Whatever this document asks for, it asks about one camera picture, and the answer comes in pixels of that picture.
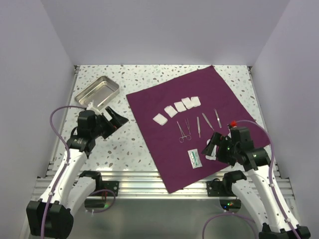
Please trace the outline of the silver straight tweezers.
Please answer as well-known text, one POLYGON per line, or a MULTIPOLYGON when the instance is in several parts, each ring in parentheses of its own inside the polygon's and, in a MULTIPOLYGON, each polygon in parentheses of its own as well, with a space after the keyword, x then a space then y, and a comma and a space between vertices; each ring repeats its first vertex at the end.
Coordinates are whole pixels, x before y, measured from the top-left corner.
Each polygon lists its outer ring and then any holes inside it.
POLYGON ((205 121, 207 122, 207 124, 209 125, 209 127, 214 130, 213 126, 211 125, 209 119, 207 118, 207 116, 205 115, 205 113, 202 113, 202 116, 204 117, 205 121))

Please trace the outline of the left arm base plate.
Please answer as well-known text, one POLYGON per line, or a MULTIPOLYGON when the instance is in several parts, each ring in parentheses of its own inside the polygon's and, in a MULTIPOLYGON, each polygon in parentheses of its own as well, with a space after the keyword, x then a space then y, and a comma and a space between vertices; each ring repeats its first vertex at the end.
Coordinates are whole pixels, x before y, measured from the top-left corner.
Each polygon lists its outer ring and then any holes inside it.
POLYGON ((89 196, 100 196, 100 197, 112 197, 113 194, 118 196, 119 190, 119 181, 102 181, 99 183, 99 186, 91 193, 89 196))

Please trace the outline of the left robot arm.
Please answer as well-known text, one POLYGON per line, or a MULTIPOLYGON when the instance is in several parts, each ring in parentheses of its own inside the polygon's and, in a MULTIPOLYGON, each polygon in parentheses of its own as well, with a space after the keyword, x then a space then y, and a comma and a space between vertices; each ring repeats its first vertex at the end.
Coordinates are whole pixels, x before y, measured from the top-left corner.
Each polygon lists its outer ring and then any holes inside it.
POLYGON ((106 107, 106 113, 95 107, 81 107, 77 126, 70 138, 59 139, 65 146, 61 164, 49 186, 38 200, 31 200, 26 207, 30 233, 42 239, 69 237, 74 217, 89 196, 117 193, 105 188, 98 171, 81 171, 96 145, 96 139, 108 138, 129 120, 106 107))

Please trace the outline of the silver scissors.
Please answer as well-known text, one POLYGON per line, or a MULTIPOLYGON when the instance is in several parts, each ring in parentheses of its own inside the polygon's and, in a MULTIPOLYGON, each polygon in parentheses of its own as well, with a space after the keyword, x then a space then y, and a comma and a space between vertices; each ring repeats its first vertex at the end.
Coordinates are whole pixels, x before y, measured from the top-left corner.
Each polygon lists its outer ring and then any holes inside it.
POLYGON ((188 118, 185 119, 185 124, 188 130, 188 135, 186 136, 187 140, 191 140, 190 124, 188 118))

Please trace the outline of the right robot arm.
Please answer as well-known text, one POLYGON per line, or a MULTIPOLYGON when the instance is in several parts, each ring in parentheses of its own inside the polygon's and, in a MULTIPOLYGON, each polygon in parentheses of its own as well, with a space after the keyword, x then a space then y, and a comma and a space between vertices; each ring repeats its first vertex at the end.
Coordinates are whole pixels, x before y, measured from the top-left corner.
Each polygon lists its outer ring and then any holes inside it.
POLYGON ((224 174, 222 190, 240 199, 258 227, 260 239, 309 239, 311 233, 300 225, 288 207, 271 169, 266 150, 256 148, 247 127, 231 127, 230 135, 215 132, 205 156, 215 155, 220 162, 244 170, 224 174))

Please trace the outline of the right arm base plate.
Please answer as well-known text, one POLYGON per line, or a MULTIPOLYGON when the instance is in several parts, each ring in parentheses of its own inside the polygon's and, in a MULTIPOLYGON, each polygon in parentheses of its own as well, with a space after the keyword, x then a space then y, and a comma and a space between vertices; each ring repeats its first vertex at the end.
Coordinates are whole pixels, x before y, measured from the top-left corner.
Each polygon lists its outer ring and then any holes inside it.
POLYGON ((227 192, 223 182, 218 178, 206 182, 208 197, 235 197, 233 193, 227 192))

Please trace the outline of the stainless steel tray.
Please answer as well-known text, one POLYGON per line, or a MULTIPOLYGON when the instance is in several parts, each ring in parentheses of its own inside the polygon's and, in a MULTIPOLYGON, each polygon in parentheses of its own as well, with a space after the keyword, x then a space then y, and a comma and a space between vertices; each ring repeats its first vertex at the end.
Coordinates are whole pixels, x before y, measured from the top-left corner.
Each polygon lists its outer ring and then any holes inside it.
POLYGON ((102 110, 119 94, 120 86, 107 76, 100 76, 75 96, 75 101, 88 107, 89 103, 102 110))

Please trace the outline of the silver hemostat forceps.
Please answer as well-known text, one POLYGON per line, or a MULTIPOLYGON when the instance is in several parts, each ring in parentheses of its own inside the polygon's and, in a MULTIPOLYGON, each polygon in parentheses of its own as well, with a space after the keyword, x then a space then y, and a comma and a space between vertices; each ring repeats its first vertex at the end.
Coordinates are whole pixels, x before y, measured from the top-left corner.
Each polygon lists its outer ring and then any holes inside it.
POLYGON ((183 132, 183 130, 182 130, 182 128, 181 128, 179 122, 177 121, 176 123, 177 123, 177 125, 178 125, 178 128, 179 128, 179 130, 180 130, 180 134, 181 134, 181 137, 179 138, 179 142, 183 143, 184 140, 185 140, 185 138, 187 138, 187 136, 184 134, 184 132, 183 132))

